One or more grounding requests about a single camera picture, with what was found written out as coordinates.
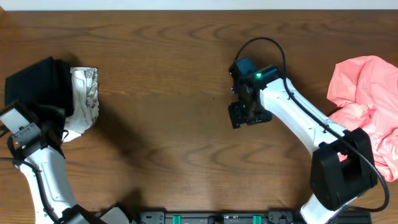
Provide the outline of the black t-shirt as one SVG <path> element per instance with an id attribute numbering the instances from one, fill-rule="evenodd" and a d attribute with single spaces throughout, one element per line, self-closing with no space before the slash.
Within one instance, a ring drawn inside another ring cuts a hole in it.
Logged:
<path id="1" fill-rule="evenodd" d="M 16 100 L 63 108 L 54 58 L 41 60 L 6 78 L 5 104 Z"/>

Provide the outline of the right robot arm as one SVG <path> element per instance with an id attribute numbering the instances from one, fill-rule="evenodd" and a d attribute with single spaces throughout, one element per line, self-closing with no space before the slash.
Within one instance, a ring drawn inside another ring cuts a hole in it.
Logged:
<path id="1" fill-rule="evenodd" d="M 377 184 L 369 136 L 330 120 L 274 65 L 257 69 L 244 57 L 229 68 L 238 101 L 228 107 L 233 128 L 281 120 L 312 157 L 312 196 L 300 209 L 305 223 L 328 223 Z"/>

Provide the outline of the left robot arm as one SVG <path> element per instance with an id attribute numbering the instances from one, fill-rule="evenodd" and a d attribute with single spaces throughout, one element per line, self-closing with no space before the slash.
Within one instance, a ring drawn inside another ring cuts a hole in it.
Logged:
<path id="1" fill-rule="evenodd" d="M 1 131 L 10 134 L 9 161 L 27 179 L 36 223 L 134 223 L 119 203 L 97 214 L 77 204 L 61 148 L 68 134 L 63 109 L 15 101 L 1 111 L 1 123 Z"/>

